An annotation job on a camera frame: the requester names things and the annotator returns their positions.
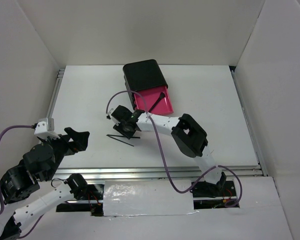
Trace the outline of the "thin black eyeliner brush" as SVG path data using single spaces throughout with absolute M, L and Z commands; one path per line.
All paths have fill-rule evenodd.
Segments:
M 120 140 L 120 139 L 118 139 L 118 138 L 116 138 L 116 137 L 114 137 L 114 136 L 108 135 L 108 137 L 111 138 L 111 139 L 113 139 L 113 140 L 116 140 L 116 141 L 118 141 L 118 142 L 120 142 L 120 143 L 123 143 L 123 144 L 126 144 L 126 145 L 128 145 L 128 146 L 134 147 L 133 144 L 128 143 L 128 142 L 125 142 L 125 141 L 123 141 L 123 140 Z

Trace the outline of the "black angled powder brush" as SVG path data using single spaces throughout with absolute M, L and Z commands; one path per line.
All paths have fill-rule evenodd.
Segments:
M 164 92 L 161 92 L 158 99 L 155 101 L 155 103 L 151 106 L 151 108 L 148 110 L 150 113 L 154 110 L 154 108 L 160 103 L 162 99 L 166 97 Z

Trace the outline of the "thin black makeup brush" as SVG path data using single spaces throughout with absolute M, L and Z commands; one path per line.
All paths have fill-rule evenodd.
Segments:
M 116 134 L 106 134 L 106 136 L 108 137 L 117 137 L 117 138 L 125 138 L 125 139 L 140 139 L 139 136 L 131 136 L 131 137 L 127 137 L 127 136 L 124 136 L 124 135 L 116 135 Z

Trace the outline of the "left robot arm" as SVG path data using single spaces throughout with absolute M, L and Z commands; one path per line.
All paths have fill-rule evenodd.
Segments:
M 6 132 L 21 125 L 7 127 L 0 133 L 0 142 Z M 48 136 L 25 153 L 18 165 L 0 177 L 0 240 L 17 240 L 33 220 L 57 205 L 71 199 L 81 200 L 89 195 L 89 186 L 79 173 L 71 174 L 47 195 L 21 207 L 25 200 L 40 189 L 40 182 L 52 181 L 62 160 L 83 152 L 88 147 L 90 133 L 77 132 L 70 127 L 65 135 Z

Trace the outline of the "pink top drawer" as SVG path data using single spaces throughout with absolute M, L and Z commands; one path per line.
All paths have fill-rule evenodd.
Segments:
M 162 116 L 174 113 L 167 86 L 140 90 L 138 93 L 144 98 L 147 110 L 150 113 Z

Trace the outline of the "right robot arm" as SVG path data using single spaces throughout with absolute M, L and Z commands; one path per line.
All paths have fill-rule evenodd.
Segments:
M 113 129 L 127 139 L 131 139 L 136 132 L 154 132 L 156 137 L 159 134 L 172 137 L 181 153 L 194 159 L 198 165 L 208 192 L 218 196 L 225 190 L 227 177 L 212 157 L 207 133 L 189 114 L 169 117 L 140 109 L 131 112 L 119 105 L 109 110 L 106 118 L 112 120 Z

